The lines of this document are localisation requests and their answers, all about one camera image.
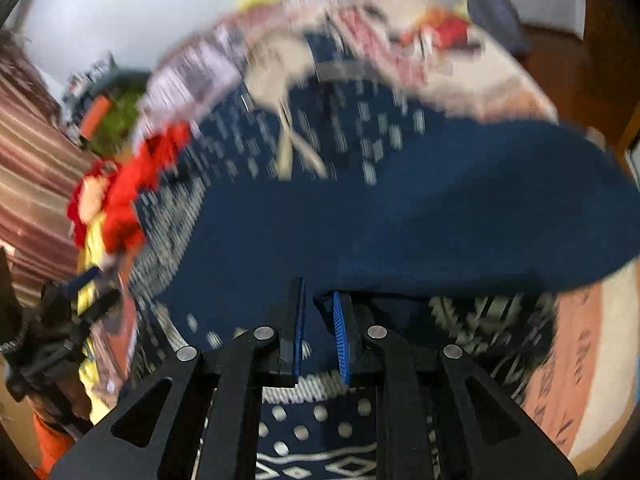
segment bed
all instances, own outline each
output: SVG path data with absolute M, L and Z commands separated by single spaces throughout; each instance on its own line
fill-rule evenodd
M 433 0 L 279 0 L 230 13 L 166 54 L 150 79 L 142 102 L 144 115 L 132 142 L 139 145 L 166 121 L 187 120 L 197 130 L 225 85 L 236 82 L 233 63 L 220 63 L 210 56 L 207 45 L 211 41 L 227 49 L 228 59 L 249 58 L 250 72 L 244 76 L 248 94 L 254 104 L 278 113 L 281 95 L 264 82 L 268 67 L 273 66 L 270 63 L 277 53 L 286 53 L 280 57 L 280 70 L 290 75 L 308 68 L 309 61 L 294 41 L 286 35 L 278 37 L 276 32 L 327 27 L 337 30 L 358 56 L 376 63 L 386 79 L 449 116 L 469 116 L 480 122 L 558 120 L 553 103 L 519 63 L 473 25 L 464 25 L 462 34 L 465 45 L 473 48 L 434 50 L 430 44 L 425 54 L 425 42 L 433 38 L 425 38 L 415 23 L 442 20 L 443 12 Z M 455 26 L 460 25 L 457 18 L 446 16 Z M 412 34 L 403 41 L 401 58 L 390 49 L 391 42 L 379 41 L 395 41 L 406 30 Z M 234 37 L 237 31 L 241 31 L 241 38 Z M 242 49 L 244 42 L 250 46 L 249 52 Z M 278 174 L 290 173 L 291 157 L 285 146 L 276 168 Z M 98 250 L 98 260 L 103 252 Z M 135 260 L 130 254 L 123 266 L 121 278 L 125 284 Z M 140 282 L 143 272 L 134 272 Z M 636 405 L 638 310 L 635 260 L 593 285 L 561 294 L 556 303 L 552 350 L 530 380 L 526 377 L 523 382 L 524 409 L 579 473 L 601 462 Z M 96 419 L 114 406 L 132 367 L 141 365 L 135 359 L 132 362 L 137 331 L 146 330 L 138 324 L 139 319 L 133 299 L 126 297 L 117 316 L 94 327 L 95 370 L 88 388 L 95 402 L 101 403 L 95 410 Z M 176 344 L 184 341 L 175 327 L 163 329 L 172 334 L 169 337 Z M 215 339 L 210 341 L 212 348 L 217 344 Z

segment bedspread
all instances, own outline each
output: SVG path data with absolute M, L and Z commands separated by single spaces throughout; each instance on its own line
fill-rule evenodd
M 595 147 L 551 124 L 556 120 L 553 105 L 486 33 L 464 27 L 457 41 L 479 49 L 458 50 L 455 42 L 452 48 L 434 48 L 433 35 L 412 31 L 433 8 L 440 7 L 432 0 L 283 0 L 225 16 L 166 56 L 149 81 L 137 138 L 177 120 L 190 121 L 198 138 L 181 153 L 175 169 L 162 176 L 159 191 L 143 194 L 137 203 L 148 243 L 130 283 L 143 320 L 130 364 L 134 378 L 187 342 L 218 348 L 262 322 L 261 307 L 278 300 L 277 287 L 269 283 L 301 271 L 312 273 L 316 292 L 383 286 L 386 292 L 391 288 L 427 298 L 408 305 L 396 323 L 410 328 L 412 314 L 420 316 L 428 322 L 432 344 L 455 341 L 479 356 L 499 341 L 512 350 L 524 343 L 537 347 L 540 352 L 530 360 L 510 351 L 490 369 L 502 370 L 502 382 L 514 397 L 524 397 L 530 374 L 551 343 L 555 300 L 546 293 L 586 285 L 635 257 L 638 240 L 625 227 L 637 204 L 618 170 Z M 400 44 L 405 42 L 397 38 L 405 38 L 407 31 L 412 42 Z M 515 118 L 549 123 L 509 122 Z M 497 121 L 506 122 L 479 124 Z M 478 184 L 469 186 L 474 179 Z M 509 180 L 513 187 L 507 196 L 492 195 Z M 558 184 L 557 189 L 545 182 Z M 601 208 L 587 206 L 581 191 L 585 182 L 596 190 L 590 197 L 594 203 L 609 200 L 601 218 L 596 218 Z M 438 209 L 443 204 L 434 196 L 450 199 L 460 189 L 460 198 L 487 196 L 489 202 L 459 200 L 457 215 L 451 214 L 450 203 Z M 526 209 L 519 196 L 535 200 L 558 189 L 565 193 L 561 201 L 545 199 L 527 214 L 510 216 L 513 209 Z M 363 196 L 362 202 L 354 200 Z M 567 208 L 564 202 L 571 197 L 575 207 Z M 617 222 L 621 202 L 634 203 L 622 224 Z M 582 241 L 592 237 L 594 254 L 610 256 L 587 273 L 580 262 L 584 258 L 577 257 L 580 250 L 559 236 L 571 231 L 567 225 L 558 229 L 565 218 L 580 218 L 579 210 L 596 216 L 572 235 L 587 235 Z M 487 214 L 501 220 L 487 222 Z M 322 225 L 319 215 L 326 219 Z M 507 272 L 523 258 L 507 257 L 504 240 L 502 250 L 477 244 L 473 225 L 484 226 L 481 230 L 493 241 L 510 232 L 512 241 L 522 242 L 512 245 L 511 253 L 523 250 L 526 229 L 520 225 L 509 231 L 513 225 L 507 228 L 505 216 L 512 224 L 524 222 L 540 237 L 544 254 L 538 254 L 534 272 Z M 431 237 L 416 237 L 420 230 L 406 222 L 409 217 L 428 225 Z M 535 231 L 540 222 L 556 224 L 555 231 L 550 229 L 556 237 Z M 354 246 L 364 226 L 364 241 Z M 620 228 L 622 234 L 607 237 L 607 228 Z M 471 236 L 461 237 L 464 233 Z M 414 237 L 414 252 L 406 251 L 407 235 Z M 388 244 L 381 246 L 384 237 Z M 458 248 L 443 240 L 455 241 Z M 355 248 L 334 267 L 340 245 Z M 389 252 L 389 245 L 399 250 Z M 534 255 L 527 251 L 535 245 L 527 245 L 527 256 Z M 471 251 L 467 258 L 456 252 L 460 247 Z M 322 256 L 300 260 L 296 251 L 301 248 Z M 433 254 L 425 264 L 428 252 Z M 446 263 L 434 265 L 434 258 Z M 499 264 L 492 267 L 495 260 Z M 370 261 L 383 264 L 372 270 Z M 394 274 L 394 268 L 404 275 Z M 489 279 L 478 279 L 479 268 Z M 559 332 L 567 326 L 562 313 L 568 310 L 562 306 L 572 297 L 560 297 Z M 523 307 L 529 332 L 517 321 Z M 321 333 L 318 316 L 311 317 L 305 345 L 309 375 L 290 392 L 265 392 L 257 478 L 353 476 L 353 470 L 344 469 L 350 463 L 359 465 L 359 475 L 373 474 L 372 399 L 367 392 L 343 395 L 346 389 L 331 371 L 335 358 L 321 350 L 330 341 Z M 587 336 L 580 339 L 581 334 L 577 340 L 584 343 Z M 511 346 L 504 343 L 507 339 Z M 569 350 L 558 351 L 572 359 Z M 593 368 L 581 368 L 581 387 L 593 381 Z M 550 382 L 544 369 L 532 382 L 538 391 L 541 380 Z M 575 433 L 564 442 L 552 434 L 566 421 L 559 428 L 557 421 L 549 423 L 531 392 L 527 413 L 568 452 Z M 348 420 L 345 413 L 351 413 Z M 325 421 L 325 428 L 332 429 L 314 434 L 312 427 Z M 320 442 L 329 447 L 319 448 Z

